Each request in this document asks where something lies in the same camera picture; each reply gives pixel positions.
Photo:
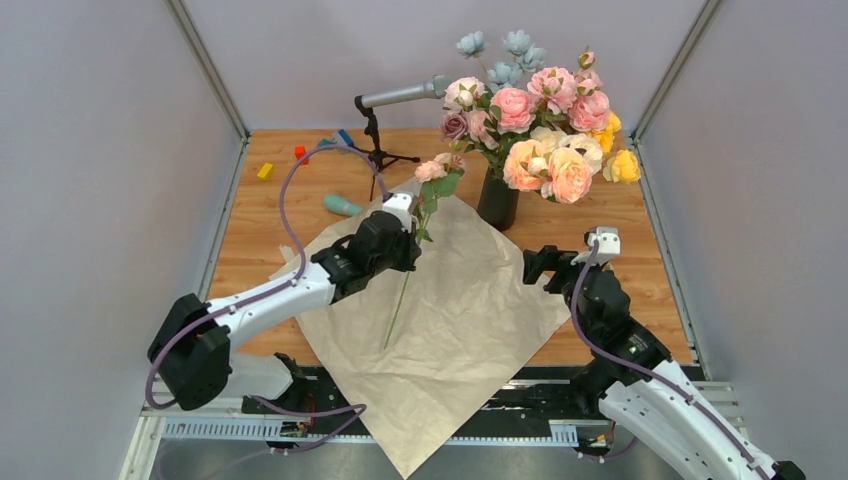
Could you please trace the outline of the flower stems bunch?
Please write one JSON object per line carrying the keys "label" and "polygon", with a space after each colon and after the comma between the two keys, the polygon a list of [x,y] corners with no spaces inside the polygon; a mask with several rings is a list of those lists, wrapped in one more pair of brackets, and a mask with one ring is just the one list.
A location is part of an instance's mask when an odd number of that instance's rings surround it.
{"label": "flower stems bunch", "polygon": [[416,168],[415,179],[420,184],[419,199],[413,208],[417,221],[415,244],[432,242],[429,223],[438,210],[439,201],[455,194],[466,170],[465,160],[459,153],[442,153]]}

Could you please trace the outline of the peach paper bouquet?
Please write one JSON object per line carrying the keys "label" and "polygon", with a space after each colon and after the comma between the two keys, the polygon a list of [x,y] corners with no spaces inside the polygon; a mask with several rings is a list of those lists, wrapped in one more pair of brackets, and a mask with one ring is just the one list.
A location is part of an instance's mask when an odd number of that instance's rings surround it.
{"label": "peach paper bouquet", "polygon": [[563,302],[522,281],[524,249],[574,238],[568,213],[524,194],[503,233],[464,201],[441,200],[414,273],[384,273],[297,316],[271,332],[267,349],[323,365],[366,405],[365,427],[409,478],[520,368],[583,354]]}

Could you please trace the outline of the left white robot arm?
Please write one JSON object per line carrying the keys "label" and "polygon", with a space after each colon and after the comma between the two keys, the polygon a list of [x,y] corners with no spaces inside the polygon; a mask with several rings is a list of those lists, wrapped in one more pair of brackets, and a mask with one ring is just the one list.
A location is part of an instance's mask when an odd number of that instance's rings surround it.
{"label": "left white robot arm", "polygon": [[248,340],[363,291],[386,270],[413,271],[421,254],[416,232],[414,216],[377,210],[286,276],[215,301],[179,297],[147,352],[151,376],[173,397],[167,404],[186,411],[208,404],[234,378],[234,353]]}

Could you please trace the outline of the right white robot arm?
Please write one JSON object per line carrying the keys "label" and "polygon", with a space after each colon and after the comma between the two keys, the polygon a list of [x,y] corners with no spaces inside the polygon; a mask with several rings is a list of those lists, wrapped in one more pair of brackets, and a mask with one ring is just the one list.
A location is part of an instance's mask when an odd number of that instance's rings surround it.
{"label": "right white robot arm", "polygon": [[544,273],[560,294],[593,359],[573,378],[571,403],[584,417],[603,415],[628,430],[685,479],[802,479],[792,461],[756,447],[714,407],[665,345],[632,317],[630,297],[596,259],[545,246],[523,253],[523,281]]}

